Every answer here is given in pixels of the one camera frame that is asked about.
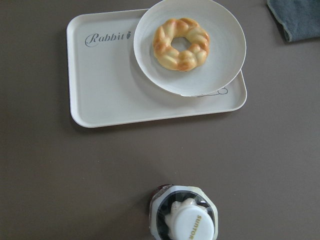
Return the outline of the tea bottle white cap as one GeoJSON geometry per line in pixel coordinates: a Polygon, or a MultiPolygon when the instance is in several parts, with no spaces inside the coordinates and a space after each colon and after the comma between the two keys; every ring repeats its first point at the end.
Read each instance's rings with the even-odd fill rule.
{"type": "Polygon", "coordinates": [[[156,240],[216,240],[218,210],[198,187],[164,184],[150,198],[149,229],[156,240]]]}

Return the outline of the white rectangular tray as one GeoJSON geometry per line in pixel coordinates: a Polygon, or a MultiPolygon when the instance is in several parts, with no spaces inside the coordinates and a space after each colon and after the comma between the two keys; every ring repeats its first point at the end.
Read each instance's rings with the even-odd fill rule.
{"type": "Polygon", "coordinates": [[[247,100],[242,74],[210,95],[183,97],[152,83],[141,71],[133,34],[144,9],[83,14],[66,29],[70,113],[86,128],[232,112],[247,100]],[[123,40],[87,46],[87,38],[116,30],[123,40]]]}

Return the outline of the white round plate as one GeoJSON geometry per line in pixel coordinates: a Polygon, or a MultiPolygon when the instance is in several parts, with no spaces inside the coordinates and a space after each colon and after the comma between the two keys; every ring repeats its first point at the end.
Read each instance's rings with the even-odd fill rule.
{"type": "Polygon", "coordinates": [[[212,0],[163,0],[140,19],[137,63],[160,88],[183,97],[208,95],[229,84],[246,58],[234,15],[212,0]]]}

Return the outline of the grey folded cloth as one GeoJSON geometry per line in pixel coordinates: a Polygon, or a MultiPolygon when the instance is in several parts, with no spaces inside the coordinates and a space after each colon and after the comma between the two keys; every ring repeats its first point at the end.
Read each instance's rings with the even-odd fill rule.
{"type": "Polygon", "coordinates": [[[320,36],[320,2],[318,0],[268,0],[275,19],[282,25],[287,42],[320,36]]]}

